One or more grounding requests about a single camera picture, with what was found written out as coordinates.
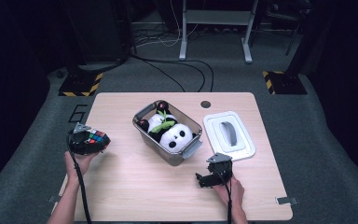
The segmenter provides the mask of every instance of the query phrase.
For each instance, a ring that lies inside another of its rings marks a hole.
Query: black cord
[[[229,182],[229,189],[228,189],[228,185],[227,182],[225,180],[225,178],[223,178],[219,172],[217,172],[214,168],[212,168],[213,172],[217,175],[219,175],[220,179],[222,179],[223,184],[226,187],[227,190],[227,194],[228,194],[228,205],[227,205],[227,224],[231,224],[232,222],[232,213],[231,213],[231,208],[232,208],[232,200],[231,200],[231,181]]]
[[[69,136],[71,135],[71,132],[72,132],[72,130],[69,131],[68,134],[66,135],[66,143],[67,143],[67,146],[68,146],[69,154],[71,155],[72,160],[74,161],[74,166],[75,166],[75,169],[76,169],[76,173],[77,173],[77,176],[79,178],[79,184],[80,184],[80,189],[81,189],[81,197],[82,197],[82,201],[83,201],[84,213],[86,215],[87,223],[91,224],[92,221],[91,221],[91,217],[90,217],[89,206],[87,204],[87,195],[86,195],[86,188],[84,186],[83,175],[81,174],[79,164],[76,161],[75,153],[69,147],[69,144],[70,144],[69,143]]]
[[[190,65],[190,64],[187,64],[187,63],[183,63],[181,61],[168,61],[168,60],[156,60],[156,59],[146,59],[146,58],[141,58],[139,56],[136,56],[136,55],[133,55],[133,54],[130,54],[129,55],[130,57],[134,58],[134,59],[138,59],[138,60],[141,60],[143,62],[150,62],[150,63],[174,63],[174,64],[180,64],[180,65],[184,65],[184,66],[188,66],[188,67],[192,67],[194,69],[196,69],[197,71],[199,71],[202,75],[202,85],[200,86],[198,92],[200,92],[203,88],[203,86],[205,85],[205,75],[203,74],[203,72],[201,70],[199,70],[199,68],[197,68],[196,66],[193,66],[193,65]],[[203,62],[203,61],[198,61],[198,60],[189,60],[189,61],[186,61],[186,62],[190,62],[190,63],[203,63],[205,64],[206,66],[208,66],[208,68],[211,70],[211,74],[212,74],[212,84],[211,84],[211,92],[213,90],[213,80],[214,80],[214,73],[213,73],[213,69],[212,67]]]

